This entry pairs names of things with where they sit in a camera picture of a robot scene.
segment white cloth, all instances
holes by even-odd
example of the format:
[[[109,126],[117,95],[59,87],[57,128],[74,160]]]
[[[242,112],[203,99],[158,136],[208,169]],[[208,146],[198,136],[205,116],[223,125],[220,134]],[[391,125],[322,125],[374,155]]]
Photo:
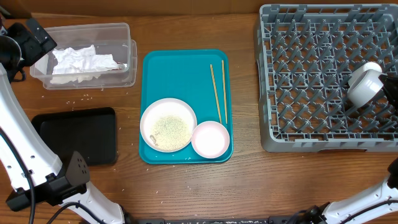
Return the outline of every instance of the white cloth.
[[[101,76],[101,74],[67,75],[71,73],[103,72],[119,68],[111,54],[96,55],[94,45],[80,50],[71,47],[65,50],[53,50],[52,53],[58,60],[58,65],[54,67],[52,74],[65,74],[65,76],[53,77],[51,84],[65,84],[76,80],[81,83]]]

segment blue tray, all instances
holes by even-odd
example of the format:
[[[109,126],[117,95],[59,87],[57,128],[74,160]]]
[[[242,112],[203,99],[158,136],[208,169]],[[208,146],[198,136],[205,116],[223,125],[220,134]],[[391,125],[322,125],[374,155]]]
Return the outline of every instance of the blue tray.
[[[228,124],[225,124],[223,72]],[[229,132],[230,145],[219,158],[206,159],[199,156],[189,144],[177,152],[159,152],[139,138],[139,154],[149,164],[198,164],[225,162],[233,152],[232,103],[229,89],[228,58],[220,50],[161,50],[147,54],[142,71],[141,116],[153,102],[163,98],[176,98],[188,103],[195,112],[198,124],[204,121],[219,122],[210,64],[213,64],[223,125]]]

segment dish rack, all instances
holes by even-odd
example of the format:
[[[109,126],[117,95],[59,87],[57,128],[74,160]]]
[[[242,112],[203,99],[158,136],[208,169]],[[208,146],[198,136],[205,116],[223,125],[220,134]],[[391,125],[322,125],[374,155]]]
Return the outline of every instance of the dish rack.
[[[263,148],[398,151],[398,116],[384,94],[360,109],[346,96],[366,62],[398,75],[397,16],[395,4],[263,5],[254,29]]]

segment pair of chopsticks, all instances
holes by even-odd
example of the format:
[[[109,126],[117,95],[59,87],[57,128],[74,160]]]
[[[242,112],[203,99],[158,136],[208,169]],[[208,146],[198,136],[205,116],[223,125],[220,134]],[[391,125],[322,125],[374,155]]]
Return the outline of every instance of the pair of chopsticks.
[[[223,87],[224,87],[224,108],[225,108],[225,123],[228,124],[228,115],[226,113],[226,94],[225,94],[225,71],[224,71],[224,60],[221,61],[222,67],[223,67]],[[223,124],[221,120],[221,113],[220,113],[220,104],[218,103],[218,95],[217,95],[217,87],[216,87],[216,81],[214,79],[214,72],[213,72],[213,65],[210,64],[210,70],[211,70],[211,77],[213,79],[213,87],[214,87],[214,94],[216,96],[216,103],[217,103],[217,110],[218,110],[218,118],[220,119],[220,124]]]

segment wooden table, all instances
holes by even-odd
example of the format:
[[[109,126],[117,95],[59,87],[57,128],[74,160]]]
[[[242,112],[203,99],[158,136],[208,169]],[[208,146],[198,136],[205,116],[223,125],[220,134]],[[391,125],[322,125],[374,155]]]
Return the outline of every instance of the wooden table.
[[[39,19],[43,27],[128,23],[138,48],[137,82],[130,88],[104,91],[49,91],[40,80],[29,76],[25,82],[13,83],[12,88],[30,119],[37,114],[72,108],[115,109],[118,161],[113,166],[91,167],[91,180],[105,196],[137,218],[262,218],[293,214],[312,205],[343,200],[380,182],[398,153],[263,150],[257,108],[259,79],[253,49],[255,20],[255,14]],[[234,154],[228,162],[151,166],[139,157],[142,61],[150,51],[169,49],[220,49],[227,54],[234,123]],[[0,179],[0,198],[5,201],[12,189],[4,169]],[[40,204],[36,223],[45,223],[57,209]],[[14,213],[0,203],[0,223],[27,223],[28,216],[29,209]],[[64,211],[56,223],[79,220],[73,212]],[[371,223],[397,220],[398,213]]]

